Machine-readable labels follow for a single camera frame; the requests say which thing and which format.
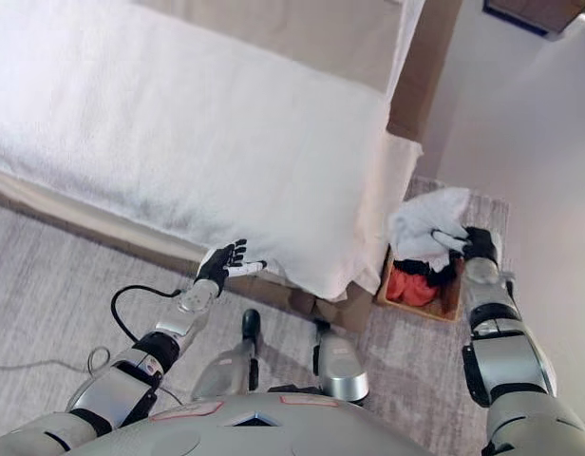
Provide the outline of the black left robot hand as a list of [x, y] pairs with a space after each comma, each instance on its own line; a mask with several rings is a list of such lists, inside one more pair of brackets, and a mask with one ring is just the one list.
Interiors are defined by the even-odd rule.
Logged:
[[229, 277], [249, 276], [267, 267], [265, 260], [246, 261], [247, 240], [238, 239], [224, 247], [211, 249], [199, 264], [194, 282], [212, 281], [221, 292]]

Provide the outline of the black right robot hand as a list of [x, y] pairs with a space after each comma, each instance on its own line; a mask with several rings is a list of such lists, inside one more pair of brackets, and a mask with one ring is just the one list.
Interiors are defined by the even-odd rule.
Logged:
[[496, 265], [500, 264], [497, 236], [487, 229], [474, 226], [466, 226], [463, 230], [463, 237], [454, 237], [442, 230], [433, 230], [431, 236], [449, 251], [459, 253], [464, 260], [486, 258]]

